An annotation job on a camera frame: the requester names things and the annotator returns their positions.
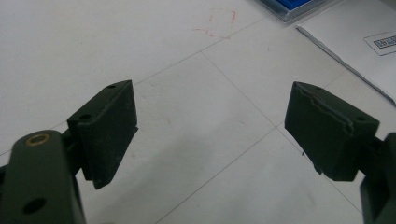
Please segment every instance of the paper sheet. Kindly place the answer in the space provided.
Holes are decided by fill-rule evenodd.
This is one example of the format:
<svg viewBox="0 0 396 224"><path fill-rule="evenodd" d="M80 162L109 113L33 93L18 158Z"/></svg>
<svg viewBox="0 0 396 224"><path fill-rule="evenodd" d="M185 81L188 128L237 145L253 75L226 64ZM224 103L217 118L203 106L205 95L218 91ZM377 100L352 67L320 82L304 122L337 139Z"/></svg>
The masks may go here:
<svg viewBox="0 0 396 224"><path fill-rule="evenodd" d="M396 53L391 49L395 22L396 10L378 0L349 0L298 29L395 104Z"/></svg>

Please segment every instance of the table surface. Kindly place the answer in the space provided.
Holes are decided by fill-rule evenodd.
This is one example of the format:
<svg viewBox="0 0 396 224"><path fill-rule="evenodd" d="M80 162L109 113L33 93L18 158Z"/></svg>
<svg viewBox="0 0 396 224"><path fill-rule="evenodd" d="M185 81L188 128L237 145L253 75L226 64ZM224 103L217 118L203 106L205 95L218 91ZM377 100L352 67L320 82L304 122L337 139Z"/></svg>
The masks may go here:
<svg viewBox="0 0 396 224"><path fill-rule="evenodd" d="M133 81L139 131L113 182L78 174L88 223L362 223L362 174L318 175L285 131L291 84L396 130L390 102L253 0L1 1L0 69L0 165Z"/></svg>

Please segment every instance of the white tabletop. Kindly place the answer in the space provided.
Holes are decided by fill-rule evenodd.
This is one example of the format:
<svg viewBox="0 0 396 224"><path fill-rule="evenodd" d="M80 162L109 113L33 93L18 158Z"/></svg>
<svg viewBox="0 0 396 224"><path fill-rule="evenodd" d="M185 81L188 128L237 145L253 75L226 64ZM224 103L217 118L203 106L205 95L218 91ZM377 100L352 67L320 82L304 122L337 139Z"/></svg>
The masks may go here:
<svg viewBox="0 0 396 224"><path fill-rule="evenodd" d="M12 144L131 79L140 128L113 182L78 174L88 223L362 223L284 130L293 81L396 130L396 109L252 0L0 2L0 165Z"/></svg>

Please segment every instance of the white paper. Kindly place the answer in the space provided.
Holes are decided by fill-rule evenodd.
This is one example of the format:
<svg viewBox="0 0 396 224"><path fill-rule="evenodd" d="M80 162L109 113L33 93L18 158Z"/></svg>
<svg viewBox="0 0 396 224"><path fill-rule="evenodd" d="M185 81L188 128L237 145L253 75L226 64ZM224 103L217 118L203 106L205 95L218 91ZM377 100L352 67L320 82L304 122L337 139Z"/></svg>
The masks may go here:
<svg viewBox="0 0 396 224"><path fill-rule="evenodd" d="M396 53L390 48L377 52L367 43L394 34L395 22L396 11L380 1L349 0L298 29L395 104Z"/></svg>

